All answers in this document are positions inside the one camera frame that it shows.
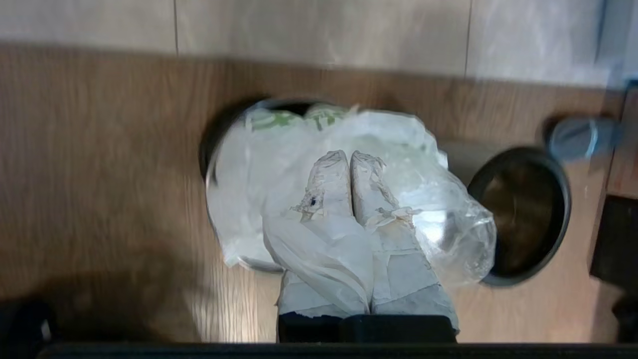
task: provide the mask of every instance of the plastic bag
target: plastic bag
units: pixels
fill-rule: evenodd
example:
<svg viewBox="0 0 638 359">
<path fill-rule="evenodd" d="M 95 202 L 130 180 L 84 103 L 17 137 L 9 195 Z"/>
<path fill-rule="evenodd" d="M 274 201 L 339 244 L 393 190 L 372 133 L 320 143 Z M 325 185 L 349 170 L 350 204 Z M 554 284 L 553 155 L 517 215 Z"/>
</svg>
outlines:
<svg viewBox="0 0 638 359">
<path fill-rule="evenodd" d="M 371 238 L 352 215 L 350 188 L 345 153 L 328 152 L 310 171 L 300 204 L 263 216 L 264 243 L 275 262 L 348 316 L 369 313 L 374 286 Z M 317 298 L 289 299 L 295 303 L 285 305 L 301 312 Z"/>
<path fill-rule="evenodd" d="M 225 195 L 219 211 L 211 213 L 215 221 L 220 216 L 219 225 L 233 227 L 223 238 L 217 225 L 227 264 L 236 263 L 234 258 L 246 252 L 259 252 L 272 263 L 263 246 L 263 215 L 280 215 L 298 204 L 315 160 L 342 149 L 348 158 L 359 150 L 385 162 L 385 182 L 400 207 L 416 212 L 417 239 L 441 282 L 460 286 L 489 273 L 496 245 L 493 217 L 448 172 L 447 157 L 417 117 L 329 106 L 317 109 L 301 122 L 297 118 L 247 135 L 248 150 L 240 151 L 246 152 L 243 166 L 248 169 L 236 171 L 244 177 L 227 174 L 227 182 L 243 183 L 234 183 L 235 193 Z M 272 123 L 272 114 L 266 115 Z M 233 196 L 238 200 L 231 201 Z M 246 205 L 246 212 L 229 211 L 235 203 Z M 224 208 L 238 217 L 225 214 Z"/>
<path fill-rule="evenodd" d="M 257 110 L 238 121 L 226 134 L 217 159 L 217 186 L 207 189 L 209 215 L 227 266 L 250 264 L 280 270 L 263 245 L 261 210 L 266 195 L 283 173 L 299 159 L 308 144 L 321 142 L 322 131 L 341 121 L 347 110 L 316 105 L 304 116 Z M 303 196 L 305 181 L 316 156 L 295 178 L 295 201 Z"/>
<path fill-rule="evenodd" d="M 413 210 L 399 208 L 385 184 L 385 164 L 378 157 L 355 151 L 350 179 L 355 218 L 372 241 L 375 288 L 371 312 L 392 315 L 447 316 L 458 331 L 452 300 L 426 259 L 416 239 Z"/>
</svg>

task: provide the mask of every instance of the white tile wall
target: white tile wall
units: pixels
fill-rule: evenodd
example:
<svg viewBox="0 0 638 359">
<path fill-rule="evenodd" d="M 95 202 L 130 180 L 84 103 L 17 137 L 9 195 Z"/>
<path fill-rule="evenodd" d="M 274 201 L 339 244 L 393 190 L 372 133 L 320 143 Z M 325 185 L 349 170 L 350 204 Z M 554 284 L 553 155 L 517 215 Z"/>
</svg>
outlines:
<svg viewBox="0 0 638 359">
<path fill-rule="evenodd" d="M 604 0 L 1 0 L 0 41 L 604 87 Z"/>
<path fill-rule="evenodd" d="M 0 39 L 175 53 L 173 0 L 1 0 Z"/>
<path fill-rule="evenodd" d="M 181 54 L 462 75 L 470 0 L 177 0 Z"/>
<path fill-rule="evenodd" d="M 605 86 L 594 64 L 603 0 L 473 0 L 467 75 Z"/>
</svg>

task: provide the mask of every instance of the round trash can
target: round trash can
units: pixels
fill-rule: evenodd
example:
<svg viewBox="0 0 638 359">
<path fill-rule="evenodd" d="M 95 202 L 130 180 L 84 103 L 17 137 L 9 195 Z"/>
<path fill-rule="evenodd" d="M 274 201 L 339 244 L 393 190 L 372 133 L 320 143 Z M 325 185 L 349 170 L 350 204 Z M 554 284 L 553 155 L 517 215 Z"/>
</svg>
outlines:
<svg viewBox="0 0 638 359">
<path fill-rule="evenodd" d="M 533 147 L 440 147 L 450 171 L 494 215 L 494 267 L 483 283 L 513 286 L 537 274 L 558 250 L 569 223 L 571 194 L 562 166 Z"/>
</svg>

